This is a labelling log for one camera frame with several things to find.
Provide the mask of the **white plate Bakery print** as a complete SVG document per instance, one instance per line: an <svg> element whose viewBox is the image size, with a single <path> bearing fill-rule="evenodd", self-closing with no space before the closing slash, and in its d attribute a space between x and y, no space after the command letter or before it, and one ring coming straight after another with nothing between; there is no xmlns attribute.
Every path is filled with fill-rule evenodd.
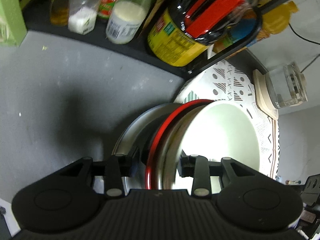
<svg viewBox="0 0 320 240"><path fill-rule="evenodd" d="M144 189L145 165L148 159L148 150L151 146L151 139L154 138L159 126L180 103L165 103L148 109L137 117L122 133L113 148L112 154L129 154L133 148L138 148L140 157L134 168L134 175L123 177L123 188L125 194L131 189Z"/></svg>

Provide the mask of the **pale green bowl front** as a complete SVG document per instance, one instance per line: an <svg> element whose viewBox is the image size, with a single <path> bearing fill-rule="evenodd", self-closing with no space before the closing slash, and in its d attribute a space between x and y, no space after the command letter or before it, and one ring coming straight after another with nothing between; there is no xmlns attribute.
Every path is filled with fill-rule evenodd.
<svg viewBox="0 0 320 240"><path fill-rule="evenodd" d="M182 140L195 116L205 106L196 106L184 114L165 137L156 165L155 187L157 190L172 189L175 183L178 161L182 154Z"/></svg>

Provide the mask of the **pale green bowl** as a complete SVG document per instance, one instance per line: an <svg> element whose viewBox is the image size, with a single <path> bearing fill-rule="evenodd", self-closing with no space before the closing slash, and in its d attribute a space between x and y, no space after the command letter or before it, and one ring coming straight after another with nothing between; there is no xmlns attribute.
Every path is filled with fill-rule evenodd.
<svg viewBox="0 0 320 240"><path fill-rule="evenodd" d="M182 140L182 152L209 161L235 159L259 171L260 150L251 117L242 107L224 100L205 106L193 119ZM172 189L191 191L192 179L176 172Z"/></svg>
<svg viewBox="0 0 320 240"><path fill-rule="evenodd" d="M182 140L195 116L205 106L196 106L184 114L165 137L156 165L155 187L157 190L172 189L175 183L178 161L182 154Z"/></svg>

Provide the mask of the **red and black bowl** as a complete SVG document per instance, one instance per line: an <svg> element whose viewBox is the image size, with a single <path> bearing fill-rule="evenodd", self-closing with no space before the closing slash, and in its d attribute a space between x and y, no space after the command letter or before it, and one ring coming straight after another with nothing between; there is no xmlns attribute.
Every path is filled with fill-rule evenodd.
<svg viewBox="0 0 320 240"><path fill-rule="evenodd" d="M137 142L143 144L137 173L123 179L125 189L161 189L164 164L174 128L189 112L211 103L211 100L198 99L180 104L160 105L150 110L153 121L144 125Z"/></svg>

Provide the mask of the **pale green bowl back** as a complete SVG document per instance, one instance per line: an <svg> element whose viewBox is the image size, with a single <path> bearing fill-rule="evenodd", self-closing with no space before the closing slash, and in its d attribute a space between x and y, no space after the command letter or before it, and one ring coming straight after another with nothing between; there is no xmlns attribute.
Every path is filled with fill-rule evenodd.
<svg viewBox="0 0 320 240"><path fill-rule="evenodd" d="M224 100L205 106L193 119L182 140L182 152L209 161L235 159L259 171L260 150L251 117L242 107ZM191 191L192 179L176 172L172 189Z"/></svg>

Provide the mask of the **patterned table cloth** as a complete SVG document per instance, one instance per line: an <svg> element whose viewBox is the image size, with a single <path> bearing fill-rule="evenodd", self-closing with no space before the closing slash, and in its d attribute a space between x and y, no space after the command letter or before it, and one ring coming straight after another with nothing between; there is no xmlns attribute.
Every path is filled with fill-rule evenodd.
<svg viewBox="0 0 320 240"><path fill-rule="evenodd" d="M276 179L280 157L278 122L258 108L255 88L248 75L227 61L220 61L187 81L174 102L187 103L196 99L232 101L242 107L251 117L257 133L260 162L265 165L261 173Z"/></svg>

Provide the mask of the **cream kettle base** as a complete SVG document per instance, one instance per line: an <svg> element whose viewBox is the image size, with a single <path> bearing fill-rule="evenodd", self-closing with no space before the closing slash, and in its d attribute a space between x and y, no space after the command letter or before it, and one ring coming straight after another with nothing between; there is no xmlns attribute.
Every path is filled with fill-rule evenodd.
<svg viewBox="0 0 320 240"><path fill-rule="evenodd" d="M279 113L271 101L267 89L266 76L261 74L259 70L255 69L253 70L253 81L257 106L273 120L278 120Z"/></svg>

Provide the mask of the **glass electric kettle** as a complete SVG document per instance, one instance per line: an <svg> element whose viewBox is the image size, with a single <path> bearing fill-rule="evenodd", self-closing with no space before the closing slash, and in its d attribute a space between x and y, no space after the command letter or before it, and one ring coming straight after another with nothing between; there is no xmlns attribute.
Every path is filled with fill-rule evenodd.
<svg viewBox="0 0 320 240"><path fill-rule="evenodd" d="M295 62L266 74L267 90L276 109L301 105L308 101L306 80Z"/></svg>

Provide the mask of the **soy sauce jug yellow label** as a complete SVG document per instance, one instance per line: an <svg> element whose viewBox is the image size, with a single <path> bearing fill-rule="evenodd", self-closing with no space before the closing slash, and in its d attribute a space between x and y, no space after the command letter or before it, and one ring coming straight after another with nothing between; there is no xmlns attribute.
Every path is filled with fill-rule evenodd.
<svg viewBox="0 0 320 240"><path fill-rule="evenodd" d="M250 0L171 0L150 30L148 45L163 62L184 67L250 8Z"/></svg>

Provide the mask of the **white lidded seasoning jar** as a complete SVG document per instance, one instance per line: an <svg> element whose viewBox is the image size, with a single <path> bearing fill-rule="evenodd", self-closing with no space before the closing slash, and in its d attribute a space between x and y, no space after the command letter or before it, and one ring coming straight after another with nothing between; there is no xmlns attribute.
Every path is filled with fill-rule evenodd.
<svg viewBox="0 0 320 240"><path fill-rule="evenodd" d="M106 27L106 37L115 44L127 44L146 18L147 11L137 3L122 1L113 7Z"/></svg>

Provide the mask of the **orange juice bottle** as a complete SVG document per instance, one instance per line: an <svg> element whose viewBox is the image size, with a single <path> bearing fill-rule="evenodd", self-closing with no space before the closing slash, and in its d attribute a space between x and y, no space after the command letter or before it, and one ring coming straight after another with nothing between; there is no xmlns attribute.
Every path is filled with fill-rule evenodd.
<svg viewBox="0 0 320 240"><path fill-rule="evenodd" d="M298 11L299 9L295 2L290 1L288 3L281 4L264 14L262 27L256 38L254 38L247 46L242 48L242 50L270 37L270 35L281 33L289 26L291 15ZM244 38L252 31L255 22L256 16L253 10L247 11L236 26L229 28L227 32L214 43L213 52L217 54Z"/></svg>

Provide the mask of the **clear spice shaker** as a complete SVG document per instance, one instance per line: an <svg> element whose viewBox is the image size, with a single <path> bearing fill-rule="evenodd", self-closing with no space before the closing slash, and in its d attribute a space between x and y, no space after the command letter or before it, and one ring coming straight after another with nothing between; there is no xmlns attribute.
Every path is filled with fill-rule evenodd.
<svg viewBox="0 0 320 240"><path fill-rule="evenodd" d="M69 0L69 31L81 35L90 33L98 15L100 0Z"/></svg>

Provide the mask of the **green carton box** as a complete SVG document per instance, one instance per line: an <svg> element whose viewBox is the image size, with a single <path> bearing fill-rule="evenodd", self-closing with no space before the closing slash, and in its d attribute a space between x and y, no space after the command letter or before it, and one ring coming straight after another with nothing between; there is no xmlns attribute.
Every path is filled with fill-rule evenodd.
<svg viewBox="0 0 320 240"><path fill-rule="evenodd" d="M1 0L1 46L19 47L26 34L19 0Z"/></svg>

